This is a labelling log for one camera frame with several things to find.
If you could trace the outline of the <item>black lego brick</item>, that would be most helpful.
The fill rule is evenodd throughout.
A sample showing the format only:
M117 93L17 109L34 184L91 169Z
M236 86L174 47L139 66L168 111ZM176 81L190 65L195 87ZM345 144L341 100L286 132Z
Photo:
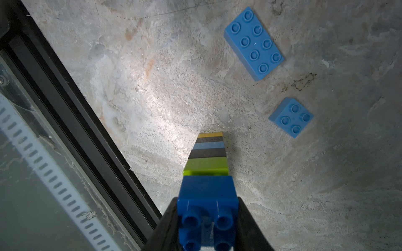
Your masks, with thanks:
M223 142L223 137L204 137L197 138L196 143Z
M226 157L225 148L192 149L188 159L220 158L220 157Z

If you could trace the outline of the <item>yellow lego brick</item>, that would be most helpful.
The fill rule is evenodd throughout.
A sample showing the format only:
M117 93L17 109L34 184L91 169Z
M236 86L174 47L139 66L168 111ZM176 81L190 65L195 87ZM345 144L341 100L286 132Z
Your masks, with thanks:
M213 137L223 137L222 132L213 132L213 133L200 133L198 138L213 138Z

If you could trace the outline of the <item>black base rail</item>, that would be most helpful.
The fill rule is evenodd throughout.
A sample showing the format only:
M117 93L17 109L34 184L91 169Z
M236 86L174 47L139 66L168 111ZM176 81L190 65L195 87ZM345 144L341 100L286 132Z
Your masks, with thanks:
M1 55L136 243L161 213L21 1L1 1Z

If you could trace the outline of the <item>green lego brick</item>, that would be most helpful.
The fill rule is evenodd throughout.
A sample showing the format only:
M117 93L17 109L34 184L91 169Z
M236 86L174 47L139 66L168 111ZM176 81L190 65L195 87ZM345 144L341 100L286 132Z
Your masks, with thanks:
M188 159L183 176L228 176L226 157Z

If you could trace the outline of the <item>blue square lego brick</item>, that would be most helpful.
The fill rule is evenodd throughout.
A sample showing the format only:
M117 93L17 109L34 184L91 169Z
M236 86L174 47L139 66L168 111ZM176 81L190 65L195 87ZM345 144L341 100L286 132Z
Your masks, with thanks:
M231 176L184 176L177 200L184 250L230 250L236 239L238 208Z

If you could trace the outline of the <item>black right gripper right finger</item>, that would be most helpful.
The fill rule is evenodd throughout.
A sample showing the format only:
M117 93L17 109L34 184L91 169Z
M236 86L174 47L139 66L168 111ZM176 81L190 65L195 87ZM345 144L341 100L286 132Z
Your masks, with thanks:
M236 251L274 251L267 241L256 221L239 197L237 218L237 233L235 241Z

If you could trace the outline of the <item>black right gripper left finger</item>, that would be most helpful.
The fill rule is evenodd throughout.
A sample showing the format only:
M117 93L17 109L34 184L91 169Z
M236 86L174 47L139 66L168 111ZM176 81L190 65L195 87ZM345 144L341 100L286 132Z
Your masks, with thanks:
M177 197L174 197L160 222L148 239L143 251L178 251L179 250L179 220Z

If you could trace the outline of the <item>small blue lego brick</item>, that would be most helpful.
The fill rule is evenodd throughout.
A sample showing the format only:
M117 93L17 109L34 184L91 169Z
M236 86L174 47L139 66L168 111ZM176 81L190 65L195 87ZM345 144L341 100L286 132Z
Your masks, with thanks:
M288 135L296 138L313 117L314 115L296 99L286 97L269 117L269 120L274 122Z

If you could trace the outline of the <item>blue long lego brick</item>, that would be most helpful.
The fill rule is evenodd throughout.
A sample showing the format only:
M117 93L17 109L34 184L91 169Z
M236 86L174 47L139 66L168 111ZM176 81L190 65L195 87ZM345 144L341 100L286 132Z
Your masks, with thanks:
M195 143L193 147L194 150L224 149L224 148L225 145L223 141Z

